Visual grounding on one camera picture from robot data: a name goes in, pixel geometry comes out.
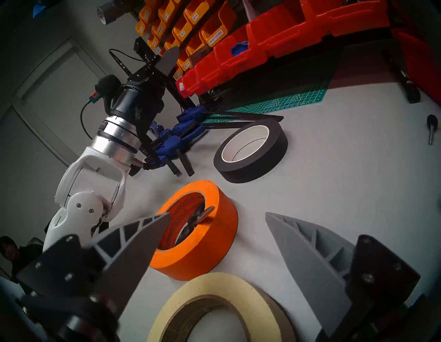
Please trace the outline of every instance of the black chair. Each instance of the black chair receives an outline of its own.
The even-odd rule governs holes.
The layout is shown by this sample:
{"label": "black chair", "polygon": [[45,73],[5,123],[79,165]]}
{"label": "black chair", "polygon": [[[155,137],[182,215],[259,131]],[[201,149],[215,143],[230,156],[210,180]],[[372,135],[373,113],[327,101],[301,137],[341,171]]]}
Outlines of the black chair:
{"label": "black chair", "polygon": [[41,241],[38,237],[33,237],[26,246],[29,246],[31,244],[37,244],[42,246],[43,245],[43,241]]}

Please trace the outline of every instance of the yellow storage bin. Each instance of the yellow storage bin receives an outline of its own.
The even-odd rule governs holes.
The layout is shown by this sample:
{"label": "yellow storage bin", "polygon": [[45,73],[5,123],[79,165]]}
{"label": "yellow storage bin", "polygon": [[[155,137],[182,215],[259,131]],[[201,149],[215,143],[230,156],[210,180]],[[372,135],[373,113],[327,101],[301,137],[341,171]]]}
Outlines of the yellow storage bin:
{"label": "yellow storage bin", "polygon": [[191,32],[192,28],[193,25],[187,20],[187,18],[185,18],[185,16],[182,16],[179,18],[175,27],[173,27],[173,33],[176,39],[183,42],[184,39],[187,38],[187,35]]}
{"label": "yellow storage bin", "polygon": [[172,48],[173,46],[180,46],[180,45],[181,45],[180,41],[177,40],[173,34],[169,35],[164,43],[164,47],[166,50]]}
{"label": "yellow storage bin", "polygon": [[191,0],[185,7],[184,15],[193,25],[199,21],[200,18],[213,6],[216,0]]}
{"label": "yellow storage bin", "polygon": [[192,67],[190,59],[188,58],[187,49],[182,49],[179,53],[178,65],[181,67],[182,71],[186,71]]}
{"label": "yellow storage bin", "polygon": [[166,24],[171,22],[179,7],[179,3],[180,0],[165,0],[162,6],[158,9],[158,17]]}
{"label": "yellow storage bin", "polygon": [[154,51],[159,45],[159,38],[156,37],[154,34],[151,34],[150,37],[147,39],[147,45],[150,46],[150,48]]}
{"label": "yellow storage bin", "polygon": [[146,23],[143,22],[142,20],[138,21],[135,29],[136,32],[138,32],[138,34],[142,37],[146,33]]}
{"label": "yellow storage bin", "polygon": [[166,28],[167,28],[167,25],[161,20],[161,18],[156,18],[155,22],[152,25],[152,33],[156,37],[161,39],[162,36],[164,35]]}
{"label": "yellow storage bin", "polygon": [[150,24],[155,18],[155,12],[159,7],[160,0],[146,0],[146,5],[139,11],[139,19],[146,24]]}
{"label": "yellow storage bin", "polygon": [[179,65],[176,64],[177,70],[175,71],[175,73],[173,74],[173,77],[175,78],[175,80],[179,80],[182,75],[184,74],[184,72],[182,71],[182,69],[180,68]]}
{"label": "yellow storage bin", "polygon": [[220,10],[213,14],[202,27],[202,37],[208,46],[213,47],[224,39],[236,18],[236,13],[230,8],[228,1],[225,1]]}
{"label": "yellow storage bin", "polygon": [[202,38],[202,29],[199,31],[198,34],[195,34],[192,39],[188,42],[188,45],[186,47],[187,55],[191,56],[193,53],[198,51],[199,49],[202,49],[207,43]]}

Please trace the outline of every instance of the beige masking tape roll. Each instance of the beige masking tape roll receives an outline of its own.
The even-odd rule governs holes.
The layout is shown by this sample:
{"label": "beige masking tape roll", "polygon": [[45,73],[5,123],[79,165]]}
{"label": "beige masking tape roll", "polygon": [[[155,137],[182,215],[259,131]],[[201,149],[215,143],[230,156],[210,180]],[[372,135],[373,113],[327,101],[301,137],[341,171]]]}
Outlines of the beige masking tape roll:
{"label": "beige masking tape roll", "polygon": [[147,342],[185,342],[197,322],[218,308],[237,315],[247,341],[295,342],[281,308],[267,294],[227,273],[203,274],[182,286],[163,306]]}

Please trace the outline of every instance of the green cutting mat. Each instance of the green cutting mat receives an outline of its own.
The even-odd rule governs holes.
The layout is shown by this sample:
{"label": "green cutting mat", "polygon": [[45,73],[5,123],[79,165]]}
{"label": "green cutting mat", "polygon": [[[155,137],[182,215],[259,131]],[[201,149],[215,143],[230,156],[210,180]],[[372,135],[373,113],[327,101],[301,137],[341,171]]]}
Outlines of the green cutting mat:
{"label": "green cutting mat", "polygon": [[[320,103],[340,61],[341,50],[302,58],[282,68],[256,75],[224,95],[219,109],[230,112],[266,114]],[[229,122],[225,115],[212,114],[205,123]]]}
{"label": "green cutting mat", "polygon": [[[303,86],[297,86],[291,88],[287,95],[282,97],[276,97],[273,100],[266,100],[262,102],[245,105],[242,107],[229,109],[229,112],[243,112],[243,113],[255,113],[266,114],[270,112],[276,112],[278,110],[290,109],[303,105],[311,105],[313,103],[319,103],[323,100],[326,91],[328,89],[330,80],[323,80],[319,82],[310,83]],[[224,119],[225,115],[212,114],[209,119],[205,120],[205,123],[215,122],[229,122],[231,120]]]}

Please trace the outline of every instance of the person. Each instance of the person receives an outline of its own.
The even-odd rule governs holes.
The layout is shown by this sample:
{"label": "person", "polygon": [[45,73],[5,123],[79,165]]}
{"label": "person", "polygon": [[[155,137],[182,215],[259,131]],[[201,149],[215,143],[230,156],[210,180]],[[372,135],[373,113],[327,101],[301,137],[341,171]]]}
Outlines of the person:
{"label": "person", "polygon": [[[0,252],[6,260],[9,260],[12,263],[11,280],[18,283],[17,273],[29,265],[31,261],[40,256],[43,252],[43,246],[30,244],[29,246],[20,246],[20,248],[17,248],[14,240],[10,237],[2,236],[0,237]],[[20,283],[20,285],[25,293],[32,291],[24,284]]]}

